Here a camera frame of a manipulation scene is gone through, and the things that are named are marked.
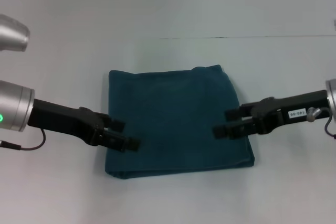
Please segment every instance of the white table surface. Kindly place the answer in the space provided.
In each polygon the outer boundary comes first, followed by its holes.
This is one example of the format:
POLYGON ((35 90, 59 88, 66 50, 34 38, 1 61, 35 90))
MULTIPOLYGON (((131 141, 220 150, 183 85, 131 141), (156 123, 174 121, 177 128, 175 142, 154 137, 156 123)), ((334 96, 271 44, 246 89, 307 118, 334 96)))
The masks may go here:
MULTIPOLYGON (((321 90, 336 77, 333 2, 0 0, 1 13, 31 29, 25 53, 1 52, 0 79, 36 89, 38 99, 101 112, 107 112, 110 70, 220 64, 241 103, 321 90)), ((252 168, 129 180, 104 173, 105 148, 46 132, 38 151, 0 150, 0 220, 333 223, 336 143, 324 124, 251 136, 252 168)), ((25 146, 41 140, 32 127, 0 133, 25 146)))

